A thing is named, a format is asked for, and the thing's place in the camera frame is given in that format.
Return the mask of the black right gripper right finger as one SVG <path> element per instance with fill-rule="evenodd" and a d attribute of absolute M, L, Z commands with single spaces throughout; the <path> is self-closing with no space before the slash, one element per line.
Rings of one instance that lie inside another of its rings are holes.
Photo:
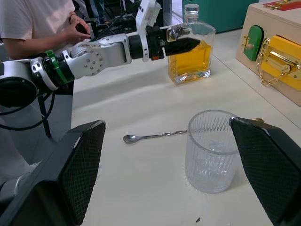
<path fill-rule="evenodd" d="M 301 148 L 280 128 L 229 121 L 246 177 L 275 226 L 301 224 Z"/>

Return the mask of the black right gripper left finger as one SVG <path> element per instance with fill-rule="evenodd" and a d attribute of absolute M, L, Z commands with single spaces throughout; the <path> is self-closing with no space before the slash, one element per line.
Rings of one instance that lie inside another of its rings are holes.
<path fill-rule="evenodd" d="M 0 185 L 3 226 L 79 226 L 98 174 L 106 124 L 69 130 L 32 172 Z"/>

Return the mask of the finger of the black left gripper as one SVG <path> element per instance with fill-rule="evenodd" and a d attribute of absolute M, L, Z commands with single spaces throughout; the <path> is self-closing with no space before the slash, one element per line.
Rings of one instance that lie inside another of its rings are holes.
<path fill-rule="evenodd" d="M 190 36 L 190 26 L 188 24 L 175 24 L 160 27 L 166 39 L 183 39 Z"/>
<path fill-rule="evenodd" d="M 178 55 L 190 52 L 201 43 L 201 40 L 195 38 L 182 38 L 164 44 L 166 56 Z"/>

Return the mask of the person's bare hand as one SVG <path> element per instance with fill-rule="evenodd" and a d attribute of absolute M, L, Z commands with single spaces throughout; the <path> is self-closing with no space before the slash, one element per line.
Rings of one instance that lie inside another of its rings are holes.
<path fill-rule="evenodd" d="M 70 14 L 70 25 L 64 31 L 64 37 L 69 44 L 76 44 L 85 39 L 90 39 L 90 28 L 87 23 L 76 14 Z"/>

